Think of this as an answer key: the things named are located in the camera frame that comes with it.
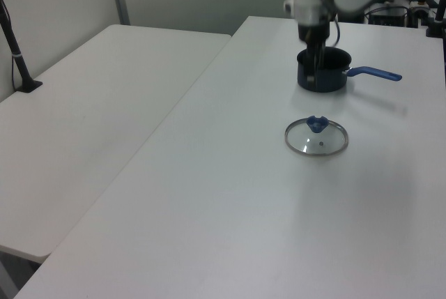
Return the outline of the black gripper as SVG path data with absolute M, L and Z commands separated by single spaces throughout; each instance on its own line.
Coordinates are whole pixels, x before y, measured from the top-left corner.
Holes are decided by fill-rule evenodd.
M 307 47 L 306 52 L 306 79 L 308 86 L 318 88 L 318 74 L 324 66 L 325 42 L 330 36 L 330 23 L 307 25 L 298 23 L 299 39 Z

